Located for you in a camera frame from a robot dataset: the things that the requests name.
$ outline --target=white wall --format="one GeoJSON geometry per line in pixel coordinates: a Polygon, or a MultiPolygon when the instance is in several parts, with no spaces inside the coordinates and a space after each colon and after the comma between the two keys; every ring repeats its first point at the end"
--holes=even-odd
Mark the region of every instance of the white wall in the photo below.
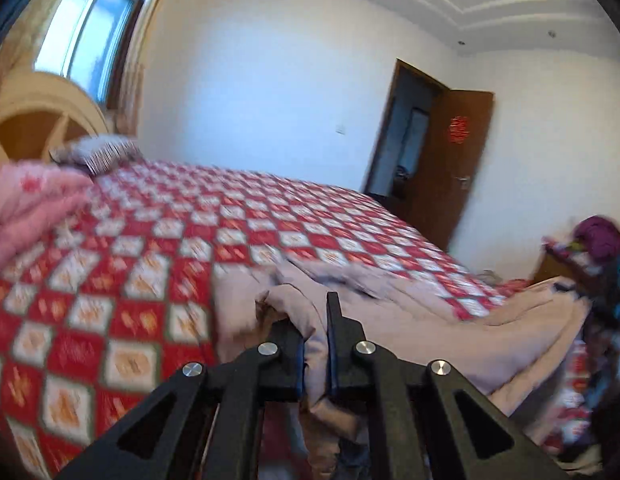
{"type": "Polygon", "coordinates": [[[363,0],[166,0],[160,12],[140,115],[151,158],[360,189],[396,59],[443,83],[458,63],[363,0]]]}
{"type": "Polygon", "coordinates": [[[495,92],[496,108],[455,257],[525,277],[543,235],[593,214],[620,223],[620,62],[492,52],[463,59],[460,74],[463,87],[495,92]]]}

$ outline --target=metal screw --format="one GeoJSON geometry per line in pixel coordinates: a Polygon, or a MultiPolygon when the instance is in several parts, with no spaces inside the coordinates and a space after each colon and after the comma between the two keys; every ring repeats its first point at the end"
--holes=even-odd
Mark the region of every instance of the metal screw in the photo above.
{"type": "Polygon", "coordinates": [[[376,350],[376,345],[370,341],[359,341],[355,349],[360,354],[373,354],[376,350]]]}
{"type": "Polygon", "coordinates": [[[277,353],[278,349],[279,347],[271,342],[261,343],[258,348],[261,355],[274,355],[277,353]]]}
{"type": "Polygon", "coordinates": [[[442,360],[434,361],[430,365],[430,368],[437,375],[448,375],[450,373],[450,370],[452,370],[452,366],[450,366],[450,363],[442,360]]]}
{"type": "Polygon", "coordinates": [[[199,363],[188,363],[181,369],[181,371],[186,377],[196,377],[203,371],[203,366],[199,363]]]}

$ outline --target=wooden door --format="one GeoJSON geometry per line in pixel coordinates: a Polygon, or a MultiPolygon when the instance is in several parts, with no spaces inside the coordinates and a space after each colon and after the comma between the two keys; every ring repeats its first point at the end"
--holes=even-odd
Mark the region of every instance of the wooden door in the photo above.
{"type": "Polygon", "coordinates": [[[417,171],[407,184],[406,219],[443,250],[468,200],[493,107],[491,92],[446,90],[430,110],[417,171]],[[450,135],[455,118],[467,125],[462,140],[450,135]]]}

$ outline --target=window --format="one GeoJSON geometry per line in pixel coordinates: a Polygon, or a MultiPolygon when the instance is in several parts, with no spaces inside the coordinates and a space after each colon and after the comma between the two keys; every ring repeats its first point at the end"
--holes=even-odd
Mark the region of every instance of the window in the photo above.
{"type": "Polygon", "coordinates": [[[62,0],[35,69],[68,77],[104,103],[119,43],[138,1],[62,0]]]}

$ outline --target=purple cloth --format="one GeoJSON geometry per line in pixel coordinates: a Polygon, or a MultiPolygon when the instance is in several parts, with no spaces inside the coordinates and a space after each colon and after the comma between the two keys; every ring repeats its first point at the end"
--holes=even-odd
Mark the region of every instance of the purple cloth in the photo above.
{"type": "Polygon", "coordinates": [[[591,216],[574,230],[574,239],[586,249],[591,259],[603,264],[620,255],[620,230],[603,216],[591,216]]]}

